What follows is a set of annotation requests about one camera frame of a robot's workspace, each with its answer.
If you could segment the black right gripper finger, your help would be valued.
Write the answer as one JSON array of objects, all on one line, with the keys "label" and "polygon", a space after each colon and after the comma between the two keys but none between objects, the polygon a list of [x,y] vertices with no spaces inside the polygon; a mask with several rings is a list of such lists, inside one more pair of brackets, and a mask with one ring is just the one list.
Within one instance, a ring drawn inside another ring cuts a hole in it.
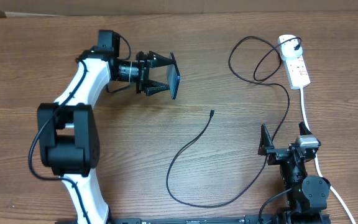
[{"label": "black right gripper finger", "polygon": [[271,154],[275,149],[273,145],[273,141],[269,135],[267,127],[265,124],[261,125],[261,135],[260,135],[260,143],[258,148],[258,155],[260,156],[267,156]]},{"label": "black right gripper finger", "polygon": [[301,135],[312,135],[312,132],[306,127],[306,124],[302,121],[298,124]]}]

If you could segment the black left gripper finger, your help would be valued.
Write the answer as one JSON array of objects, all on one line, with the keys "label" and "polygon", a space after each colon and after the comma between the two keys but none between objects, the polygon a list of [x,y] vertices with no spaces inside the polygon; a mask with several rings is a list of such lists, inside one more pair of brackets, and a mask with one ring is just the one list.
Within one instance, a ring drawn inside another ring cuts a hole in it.
[{"label": "black left gripper finger", "polygon": [[154,80],[148,80],[144,88],[144,92],[147,96],[151,96],[161,91],[167,91],[169,89],[170,87],[168,84],[157,82]]},{"label": "black left gripper finger", "polygon": [[150,64],[150,68],[165,67],[165,66],[176,64],[176,60],[173,52],[170,52],[169,57],[164,57],[160,54],[150,51],[149,64]]}]

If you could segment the blue Samsung Galaxy smartphone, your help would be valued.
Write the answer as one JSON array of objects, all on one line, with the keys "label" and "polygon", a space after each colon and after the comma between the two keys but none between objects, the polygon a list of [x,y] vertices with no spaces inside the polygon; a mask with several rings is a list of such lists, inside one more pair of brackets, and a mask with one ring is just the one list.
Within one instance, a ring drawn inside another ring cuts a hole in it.
[{"label": "blue Samsung Galaxy smartphone", "polygon": [[171,63],[167,66],[166,75],[171,97],[173,100],[175,100],[177,97],[181,76],[173,52],[170,53],[169,59],[171,60]]}]

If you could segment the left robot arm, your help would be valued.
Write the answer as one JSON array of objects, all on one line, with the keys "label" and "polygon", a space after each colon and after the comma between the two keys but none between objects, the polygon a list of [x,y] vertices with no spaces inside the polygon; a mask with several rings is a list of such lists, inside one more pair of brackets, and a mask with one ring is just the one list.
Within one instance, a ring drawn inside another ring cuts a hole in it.
[{"label": "left robot arm", "polygon": [[109,205],[103,199],[96,175],[100,141],[93,109],[109,82],[127,82],[136,93],[147,96],[169,91],[177,97],[180,72],[175,56],[164,57],[153,51],[139,52],[135,61],[119,56],[123,36],[112,30],[100,30],[98,43],[76,58],[78,70],[66,90],[52,103],[37,109],[38,132],[28,156],[40,146],[40,158],[51,168],[51,181],[67,188],[77,218],[74,223],[112,223]]}]

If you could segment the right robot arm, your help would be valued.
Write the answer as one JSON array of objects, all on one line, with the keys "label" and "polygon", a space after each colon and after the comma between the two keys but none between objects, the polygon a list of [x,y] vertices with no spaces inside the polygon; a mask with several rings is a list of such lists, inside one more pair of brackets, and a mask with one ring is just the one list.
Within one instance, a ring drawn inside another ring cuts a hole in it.
[{"label": "right robot arm", "polygon": [[[276,149],[266,125],[261,125],[258,155],[265,156],[270,166],[280,166],[285,190],[268,199],[260,208],[257,223],[330,223],[327,199],[331,184],[328,179],[308,175],[305,163],[316,158],[321,142],[309,131],[305,123],[299,123],[300,135],[287,148]],[[263,217],[264,208],[282,195],[288,206],[277,210],[270,218]]]}]

